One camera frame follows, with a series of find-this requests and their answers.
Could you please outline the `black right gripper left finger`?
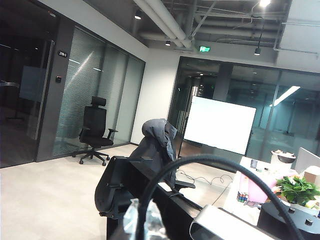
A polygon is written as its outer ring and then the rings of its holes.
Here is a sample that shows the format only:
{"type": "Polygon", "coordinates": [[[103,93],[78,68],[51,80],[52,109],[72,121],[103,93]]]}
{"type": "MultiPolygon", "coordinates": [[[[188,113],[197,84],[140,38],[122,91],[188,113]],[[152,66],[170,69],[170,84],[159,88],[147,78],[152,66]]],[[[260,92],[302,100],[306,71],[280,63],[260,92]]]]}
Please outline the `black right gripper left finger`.
{"type": "Polygon", "coordinates": [[[123,216],[123,230],[124,233],[127,234],[129,240],[134,240],[138,223],[139,199],[133,198],[130,202],[129,207],[123,216]]]}

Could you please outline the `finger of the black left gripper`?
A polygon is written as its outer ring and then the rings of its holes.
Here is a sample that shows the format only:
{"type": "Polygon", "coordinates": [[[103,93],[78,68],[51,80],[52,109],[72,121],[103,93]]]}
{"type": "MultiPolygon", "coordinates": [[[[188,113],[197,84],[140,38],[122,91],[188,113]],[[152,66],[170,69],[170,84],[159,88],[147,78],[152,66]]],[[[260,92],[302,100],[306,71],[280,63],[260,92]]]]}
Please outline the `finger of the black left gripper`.
{"type": "Polygon", "coordinates": [[[113,156],[97,184],[94,202],[102,217],[122,218],[131,204],[133,195],[123,183],[128,160],[124,156],[113,156]]]}

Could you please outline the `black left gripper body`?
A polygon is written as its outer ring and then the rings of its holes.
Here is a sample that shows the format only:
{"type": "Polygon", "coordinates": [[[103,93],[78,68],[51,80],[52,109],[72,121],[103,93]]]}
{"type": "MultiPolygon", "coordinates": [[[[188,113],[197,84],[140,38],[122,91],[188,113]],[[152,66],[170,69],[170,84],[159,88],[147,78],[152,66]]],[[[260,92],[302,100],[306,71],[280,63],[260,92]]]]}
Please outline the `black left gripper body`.
{"type": "MultiPolygon", "coordinates": [[[[153,167],[151,162],[128,162],[127,171],[122,178],[123,185],[132,194],[133,198],[142,196],[149,181],[162,169],[161,166],[153,167]]],[[[187,236],[187,224],[192,221],[191,213],[193,210],[200,210],[201,207],[188,200],[179,192],[182,188],[195,188],[194,184],[175,181],[172,184],[174,190],[170,190],[175,196],[169,196],[162,190],[154,192],[155,202],[159,205],[161,216],[164,219],[164,225],[169,230],[169,236],[174,240],[189,240],[187,236]]],[[[107,217],[107,239],[110,240],[122,218],[107,217]]]]}

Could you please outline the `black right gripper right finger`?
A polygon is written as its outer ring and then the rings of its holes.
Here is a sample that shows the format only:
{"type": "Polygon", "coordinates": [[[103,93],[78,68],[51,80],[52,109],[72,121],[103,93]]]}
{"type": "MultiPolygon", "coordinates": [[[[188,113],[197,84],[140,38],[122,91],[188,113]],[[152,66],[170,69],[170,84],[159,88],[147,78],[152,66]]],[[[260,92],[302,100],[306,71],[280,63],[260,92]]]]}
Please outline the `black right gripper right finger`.
{"type": "Polygon", "coordinates": [[[163,225],[162,216],[157,204],[153,200],[149,202],[147,207],[147,239],[166,239],[166,229],[163,225]]]}

